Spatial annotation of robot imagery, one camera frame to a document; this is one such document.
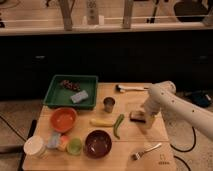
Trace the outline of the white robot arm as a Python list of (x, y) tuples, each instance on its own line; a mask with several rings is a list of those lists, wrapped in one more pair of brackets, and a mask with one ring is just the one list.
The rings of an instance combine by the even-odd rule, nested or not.
[(175, 93), (176, 86), (171, 81), (150, 84), (149, 97), (143, 104), (145, 113), (157, 115), (161, 108), (167, 108), (213, 141), (213, 113), (177, 97)]

